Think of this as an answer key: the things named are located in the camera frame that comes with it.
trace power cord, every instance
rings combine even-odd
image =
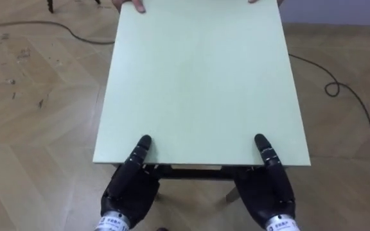
[[[14,22],[4,22],[4,23],[0,23],[0,27],[4,27],[4,26],[15,26],[15,25],[23,25],[23,24],[44,24],[44,25],[52,25],[52,26],[58,26],[58,27],[61,27],[61,28],[64,28],[65,30],[67,30],[74,38],[82,41],[82,42],[86,42],[86,43],[89,43],[89,44],[94,44],[94,45],[112,45],[115,43],[115,41],[108,41],[108,42],[101,42],[101,41],[94,41],[94,40],[89,40],[89,39],[84,39],[82,37],[79,37],[78,35],[75,35],[73,33],[73,31],[68,28],[67,26],[59,23],[59,22],[53,22],[53,21],[14,21]],[[313,62],[313,61],[309,61],[305,58],[301,58],[299,56],[296,56],[296,55],[292,55],[292,54],[289,54],[289,56],[291,57],[294,57],[294,58],[297,58],[299,60],[302,60],[304,62],[307,62],[309,64],[312,64],[320,69],[322,69],[323,71],[325,71],[327,74],[329,74],[329,76],[331,76],[333,82],[330,82],[328,84],[325,85],[325,93],[330,96],[330,97],[337,97],[340,93],[340,88],[341,87],[344,87],[346,88],[348,91],[350,91],[352,93],[352,95],[354,95],[354,97],[356,97],[356,99],[358,100],[360,106],[362,107],[362,109],[364,110],[365,112],[365,115],[366,115],[366,118],[367,118],[367,121],[369,123],[369,128],[370,128],[370,115],[369,115],[369,112],[367,111],[367,108],[364,104],[364,102],[360,99],[359,95],[348,85],[346,85],[345,83],[341,83],[339,82],[336,77],[329,71],[327,70],[325,67]],[[331,86],[336,86],[336,91],[334,93],[330,93],[328,91],[328,88],[331,87]]]
[[[53,22],[53,21],[14,21],[14,22],[4,22],[0,23],[0,27],[4,26],[16,26],[16,25],[24,25],[24,24],[43,24],[43,25],[51,25],[51,26],[58,26],[61,28],[64,28],[67,30],[74,38],[81,40],[82,42],[87,42],[89,44],[95,44],[95,45],[112,45],[115,43],[115,41],[109,41],[109,42],[100,42],[100,41],[93,41],[89,39],[84,39],[82,37],[79,37],[78,35],[75,35],[74,32],[69,29],[69,27],[65,26],[64,24],[61,24],[59,22]]]
[[[358,100],[358,102],[359,102],[359,104],[360,104],[360,106],[362,107],[362,109],[364,110],[364,112],[365,112],[365,115],[366,115],[366,119],[367,119],[367,122],[369,123],[369,128],[370,128],[370,115],[369,115],[369,112],[367,111],[367,108],[366,108],[366,106],[365,106],[365,104],[364,104],[364,102],[360,99],[360,96],[350,87],[350,86],[348,86],[348,85],[346,85],[345,83],[341,83],[341,82],[339,82],[337,79],[336,79],[336,77],[329,71],[329,70],[327,70],[325,67],[323,67],[323,66],[321,66],[321,65],[319,65],[319,64],[317,64],[317,63],[315,63],[315,62],[313,62],[313,61],[309,61],[309,60],[307,60],[307,59],[305,59],[305,58],[301,58],[301,57],[299,57],[299,56],[296,56],[296,55],[293,55],[293,54],[289,54],[289,56],[291,56],[291,57],[294,57],[294,58],[297,58],[297,59],[299,59],[299,60],[302,60],[302,61],[304,61],[304,62],[307,62],[307,63],[309,63],[309,64],[312,64],[312,65],[314,65],[314,66],[316,66],[316,67],[318,67],[318,68],[320,68],[320,69],[322,69],[323,71],[325,71],[327,74],[329,74],[329,76],[331,76],[331,78],[332,78],[332,80],[333,80],[333,82],[330,82],[330,83],[327,83],[326,85],[325,85],[325,88],[324,88],[324,90],[325,90],[325,93],[328,95],[328,96],[330,96],[330,97],[333,97],[333,98],[335,98],[335,97],[337,97],[338,95],[339,95],[339,93],[340,93],[340,88],[341,87],[344,87],[344,88],[346,88],[348,91],[350,91],[351,93],[352,93],[352,95],[354,95],[354,97],[356,97],[356,99]],[[330,93],[329,91],[328,91],[328,88],[330,87],[330,86],[337,86],[336,87],[336,91],[334,92],[334,93]]]

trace table leg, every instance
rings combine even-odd
[[[48,0],[48,10],[49,10],[49,12],[54,13],[53,0]]]
[[[236,187],[234,187],[231,192],[229,192],[226,197],[225,197],[225,201],[227,203],[232,203],[234,201],[236,201],[237,199],[239,199],[240,195],[239,195],[239,192],[238,192],[238,189]]]

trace robot wrist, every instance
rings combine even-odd
[[[95,231],[128,231],[129,227],[130,221],[124,214],[108,211],[100,219]]]
[[[280,214],[271,217],[265,224],[266,231],[300,231],[292,216]]]

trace wooden floor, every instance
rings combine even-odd
[[[52,20],[76,34],[113,40],[111,3],[0,0],[0,22]],[[370,111],[370,27],[285,25],[289,52],[352,86]],[[112,46],[61,28],[0,28],[0,230],[93,230],[114,170],[92,164]],[[324,93],[320,69],[291,59],[312,167],[288,170],[303,230],[370,230],[370,133],[355,98]],[[163,181],[165,195],[136,230],[259,230],[227,182]]]

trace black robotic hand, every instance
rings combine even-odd
[[[151,138],[144,136],[129,158],[115,171],[101,198],[101,216],[119,212],[134,228],[148,214],[159,189],[155,166],[143,166]]]
[[[239,168],[234,182],[249,214],[260,227],[266,228],[272,218],[295,218],[295,198],[285,170],[268,140],[258,134],[255,141],[265,166]]]
[[[108,211],[120,212],[130,221],[130,228],[134,228],[148,214],[158,193],[158,181],[153,174],[141,169],[118,197],[109,194],[109,187],[118,185],[108,185],[101,198],[101,216]]]

